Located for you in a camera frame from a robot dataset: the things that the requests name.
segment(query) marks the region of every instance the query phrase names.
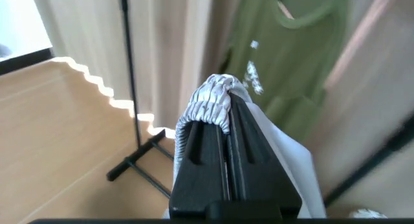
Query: black metal bar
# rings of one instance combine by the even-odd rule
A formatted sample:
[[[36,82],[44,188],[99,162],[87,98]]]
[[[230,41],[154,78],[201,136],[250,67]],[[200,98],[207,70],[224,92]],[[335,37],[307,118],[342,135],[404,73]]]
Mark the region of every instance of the black metal bar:
[[[130,156],[126,157],[122,162],[115,166],[111,171],[106,174],[106,177],[109,181],[114,181],[118,176],[124,173],[128,168],[128,162],[136,162],[140,157],[148,152],[153,147],[153,142],[159,142],[162,138],[166,136],[165,130],[162,130],[160,133],[151,137],[143,146],[135,150]]]
[[[345,193],[350,187],[359,182],[370,171],[374,170],[379,164],[393,155],[394,152],[401,150],[408,145],[408,142],[414,138],[414,115],[410,116],[402,128],[399,129],[385,144],[376,152],[372,157],[366,160],[363,165],[357,169],[351,176],[349,176],[344,182],[336,187],[326,198],[325,206],[328,207],[334,201],[336,201],[343,193]]]
[[[138,147],[141,146],[141,134],[140,134],[140,126],[139,121],[136,116],[138,113],[138,100],[136,99],[136,92],[135,92],[135,74],[134,74],[134,65],[133,65],[133,53],[132,53],[132,45],[131,45],[131,33],[129,32],[129,17],[128,17],[128,0],[120,0],[121,2],[121,9],[122,9],[122,17],[124,20],[124,33],[125,33],[125,45],[127,48],[127,61],[128,61],[128,71],[129,71],[129,85],[131,90],[132,101],[134,103],[134,125],[135,125],[135,136],[136,136],[136,143]]]
[[[172,161],[174,161],[174,156],[172,156],[172,154],[170,154],[167,150],[165,150],[162,146],[158,145],[158,143],[156,142],[152,142],[154,148],[156,148],[157,150],[159,150],[161,153],[163,153],[165,156],[167,156],[169,159],[171,159]]]
[[[144,179],[150,182],[156,189],[158,189],[161,193],[164,194],[164,196],[166,196],[169,199],[169,197],[171,196],[171,193],[168,191],[166,187],[162,186],[160,182],[158,182],[157,180],[152,178],[150,175],[148,175],[143,169],[135,165],[135,163],[131,161],[128,161],[127,163],[130,167],[132,167],[132,169],[138,172],[138,174],[140,174]]]

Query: green shirt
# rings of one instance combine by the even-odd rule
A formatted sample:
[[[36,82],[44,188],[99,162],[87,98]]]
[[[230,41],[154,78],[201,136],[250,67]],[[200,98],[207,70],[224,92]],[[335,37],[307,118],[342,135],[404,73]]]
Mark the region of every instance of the green shirt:
[[[291,0],[286,4],[295,10]],[[303,4],[297,9],[289,19],[278,0],[242,0],[223,73],[240,79],[266,116],[302,141],[318,116],[323,83],[342,49],[347,0],[323,0],[308,13]]]

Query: white cloth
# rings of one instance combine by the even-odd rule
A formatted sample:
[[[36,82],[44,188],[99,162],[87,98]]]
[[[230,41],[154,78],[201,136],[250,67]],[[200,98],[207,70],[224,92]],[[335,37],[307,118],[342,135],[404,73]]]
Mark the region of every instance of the white cloth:
[[[192,121],[202,121],[221,127],[229,133],[230,96],[228,92],[240,96],[247,104],[263,135],[278,157],[283,169],[302,198],[299,218],[325,218],[325,208],[316,180],[311,153],[301,144],[284,134],[252,103],[241,82],[228,74],[213,74],[191,97],[187,109],[180,117],[175,138],[175,158],[173,181],[177,177],[190,130],[186,128]]]

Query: gray fabric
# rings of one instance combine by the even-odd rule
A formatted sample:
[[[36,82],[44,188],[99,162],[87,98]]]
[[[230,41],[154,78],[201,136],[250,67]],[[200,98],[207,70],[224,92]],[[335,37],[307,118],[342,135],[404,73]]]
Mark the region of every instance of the gray fabric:
[[[187,108],[179,118],[175,128],[175,155],[173,185],[180,169],[181,160],[190,131],[188,124],[192,121],[202,121],[220,126],[224,133],[228,133],[230,110],[230,95],[228,92],[240,96],[245,102],[252,99],[242,83],[229,74],[213,74],[194,91]]]

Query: white print on shirt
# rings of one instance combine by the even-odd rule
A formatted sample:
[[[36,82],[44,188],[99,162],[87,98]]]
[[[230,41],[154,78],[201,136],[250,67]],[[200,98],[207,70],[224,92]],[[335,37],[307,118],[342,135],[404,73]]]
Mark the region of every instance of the white print on shirt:
[[[254,40],[250,46],[257,49],[259,43]],[[245,78],[243,79],[243,85],[245,88],[248,88],[248,82],[252,82],[252,87],[256,94],[261,95],[263,93],[263,87],[260,84],[259,75],[257,74],[256,67],[252,61],[247,62],[247,71],[245,72]]]

